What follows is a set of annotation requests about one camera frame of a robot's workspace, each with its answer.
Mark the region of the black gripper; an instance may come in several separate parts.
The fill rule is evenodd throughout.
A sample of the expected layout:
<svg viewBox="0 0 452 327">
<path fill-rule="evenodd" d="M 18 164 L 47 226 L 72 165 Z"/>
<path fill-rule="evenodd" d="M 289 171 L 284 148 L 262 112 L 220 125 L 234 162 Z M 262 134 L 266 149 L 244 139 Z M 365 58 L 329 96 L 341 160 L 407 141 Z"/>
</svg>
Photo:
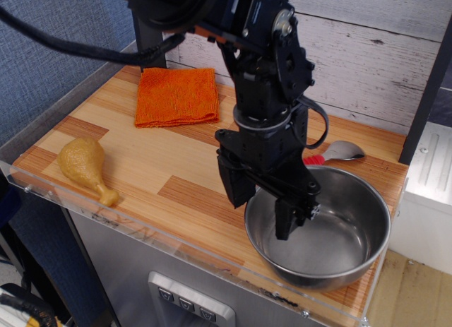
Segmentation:
<svg viewBox="0 0 452 327">
<path fill-rule="evenodd" d="M 277 198 L 275 236 L 288 240 L 294 229 L 320 211 L 316 196 L 319 183 L 303 165 L 307 148 L 308 108 L 283 107 L 268 116 L 255 108 L 235 105 L 238 131 L 220 129 L 218 169 L 227 197 L 234 208 L 247 203 L 261 187 Z"/>
</svg>

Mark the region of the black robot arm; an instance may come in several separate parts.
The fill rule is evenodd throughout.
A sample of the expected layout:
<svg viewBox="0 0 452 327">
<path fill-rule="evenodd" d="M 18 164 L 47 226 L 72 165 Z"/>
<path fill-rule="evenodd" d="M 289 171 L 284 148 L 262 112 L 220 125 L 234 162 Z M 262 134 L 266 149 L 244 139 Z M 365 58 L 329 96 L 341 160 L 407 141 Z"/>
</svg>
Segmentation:
<svg viewBox="0 0 452 327">
<path fill-rule="evenodd" d="M 143 24 L 175 34 L 190 32 L 214 42 L 234 82 L 237 131 L 215 138 L 220 176 L 239 207 L 256 187 L 275 197 L 275 235 L 290 233 L 319 211 L 321 187 L 302 162 L 308 148 L 305 97 L 315 65 L 299 45 L 289 0 L 126 0 Z"/>
</svg>

